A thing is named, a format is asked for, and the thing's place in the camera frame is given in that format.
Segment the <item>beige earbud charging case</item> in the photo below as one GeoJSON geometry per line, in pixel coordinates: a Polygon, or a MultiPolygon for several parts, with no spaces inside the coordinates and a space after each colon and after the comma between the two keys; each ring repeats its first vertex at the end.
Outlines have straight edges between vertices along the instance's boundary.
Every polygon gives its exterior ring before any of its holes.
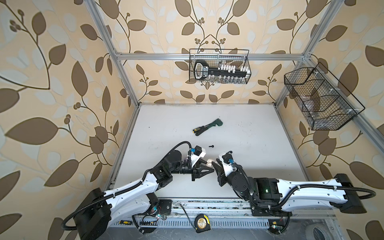
{"type": "Polygon", "coordinates": [[[208,159],[207,163],[206,163],[206,166],[212,168],[213,167],[213,160],[212,159],[208,159]]]}

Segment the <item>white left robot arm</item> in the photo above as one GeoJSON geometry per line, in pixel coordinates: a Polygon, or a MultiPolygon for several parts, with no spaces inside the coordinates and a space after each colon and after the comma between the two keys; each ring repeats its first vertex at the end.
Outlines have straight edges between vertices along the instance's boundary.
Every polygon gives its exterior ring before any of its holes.
{"type": "Polygon", "coordinates": [[[204,160],[206,151],[183,141],[173,147],[143,177],[122,187],[105,192],[92,190],[79,207],[61,223],[63,231],[77,231],[82,240],[96,240],[112,224],[132,219],[141,233],[147,230],[136,216],[161,219],[171,213],[172,201],[159,200],[155,192],[166,187],[174,174],[190,175],[192,181],[206,176],[214,169],[204,160]]]}

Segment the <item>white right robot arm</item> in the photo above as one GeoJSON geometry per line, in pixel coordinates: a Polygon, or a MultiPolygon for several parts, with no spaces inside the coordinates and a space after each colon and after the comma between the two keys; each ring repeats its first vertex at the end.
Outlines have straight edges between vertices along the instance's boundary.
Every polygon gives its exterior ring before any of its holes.
{"type": "Polygon", "coordinates": [[[274,178],[252,178],[237,164],[232,152],[209,160],[220,186],[229,185],[235,194],[250,206],[263,212],[292,212],[297,209],[336,208],[345,214],[363,214],[363,200],[376,192],[353,186],[345,174],[317,182],[295,182],[274,178]]]}

